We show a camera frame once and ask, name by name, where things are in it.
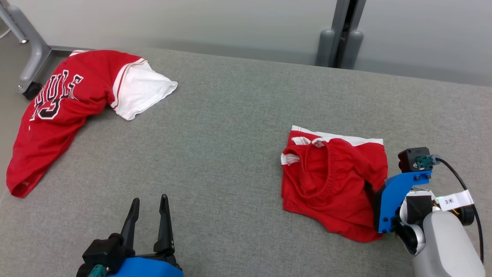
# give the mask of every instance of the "red jersey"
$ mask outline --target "red jersey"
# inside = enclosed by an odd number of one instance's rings
[[[53,72],[21,120],[7,187],[25,197],[68,149],[86,118],[106,105],[132,120],[171,94],[177,82],[141,57],[110,50],[74,51]]]

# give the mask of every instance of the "gray table surface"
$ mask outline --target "gray table surface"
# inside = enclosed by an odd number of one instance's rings
[[[152,251],[162,193],[187,277],[412,276],[394,235],[358,243],[282,210],[279,156],[291,125],[426,146],[467,183],[492,257],[492,91],[376,73],[139,49],[177,90],[133,121],[107,109],[79,131],[25,198],[0,202],[0,276],[74,276],[94,239],[141,201],[137,254]],[[443,166],[430,188],[460,185]],[[476,225],[466,228],[478,249]],[[492,272],[492,263],[486,264]]]

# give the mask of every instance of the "black cable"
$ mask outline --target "black cable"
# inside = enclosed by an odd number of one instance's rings
[[[436,158],[435,160],[438,162],[442,162],[445,166],[447,166],[449,168],[449,170],[451,170],[451,172],[455,175],[455,177],[460,182],[461,186],[463,187],[463,190],[468,189],[466,187],[466,185],[464,184],[463,180],[461,179],[460,175],[456,172],[456,170],[451,165],[448,164],[448,162],[446,162],[445,160],[443,160],[441,158]],[[482,261],[482,264],[483,264],[484,263],[484,237],[482,235],[482,224],[480,223],[480,218],[478,216],[478,211],[477,211],[477,208],[475,207],[475,204],[472,204],[471,206],[473,208],[473,212],[475,213],[475,218],[477,219],[478,240],[479,240],[479,244],[480,244],[480,260]]]

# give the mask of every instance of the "white trim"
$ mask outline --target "white trim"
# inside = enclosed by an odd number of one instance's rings
[[[115,81],[113,82],[113,95],[115,97],[115,100],[114,100],[114,102],[110,103],[111,108],[114,109],[115,107],[118,106],[118,103],[119,103],[118,92],[121,88],[121,85],[123,85],[124,78],[126,77],[127,69],[131,65],[144,64],[144,63],[147,63],[147,60],[140,58],[138,61],[126,64],[120,69],[120,71],[118,72],[118,75],[116,75]]]
[[[299,131],[307,134],[312,134],[316,136],[320,136],[321,138],[317,138],[312,141],[312,144],[315,144],[316,142],[320,141],[330,141],[331,139],[343,139],[344,141],[350,143],[353,146],[358,146],[364,143],[368,142],[373,142],[373,143],[378,143],[380,145],[383,145],[383,139],[382,138],[359,138],[359,137],[349,137],[349,136],[342,136],[342,135],[335,135],[335,134],[330,134],[330,133],[323,133],[323,132],[312,132],[308,129],[292,125],[291,131]]]
[[[85,53],[85,52],[89,52],[89,50],[75,50],[72,52],[72,54],[70,54],[69,57],[75,56],[75,55],[80,54],[80,53]]]
[[[295,138],[292,138],[292,141],[296,145],[309,145],[311,143],[311,141],[306,137],[295,137]]]
[[[159,102],[160,100],[166,98],[166,96],[170,95],[178,86],[177,82],[170,81],[171,85],[167,87],[166,90],[160,90],[153,97],[147,99],[145,102],[132,106],[130,108],[125,108],[121,110],[121,106],[115,108],[116,114],[120,115],[122,118],[126,120],[132,120],[135,118],[135,115],[146,111],[148,108]]]
[[[296,156],[294,154],[281,154],[280,155],[280,163],[282,165],[291,165],[292,163],[298,163],[300,162],[299,156]]]

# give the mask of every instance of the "floor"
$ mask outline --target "floor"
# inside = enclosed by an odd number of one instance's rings
[[[7,29],[5,23],[0,20],[0,35]],[[0,172],[3,174],[3,180],[12,157],[12,145],[17,136],[21,117],[29,104],[29,101],[16,91],[19,77],[30,54],[29,43],[20,44],[12,32],[0,39]],[[50,55],[35,81],[44,83],[54,67],[65,57],[66,54],[60,52]],[[6,193],[7,188],[3,181],[0,184],[0,200]]]

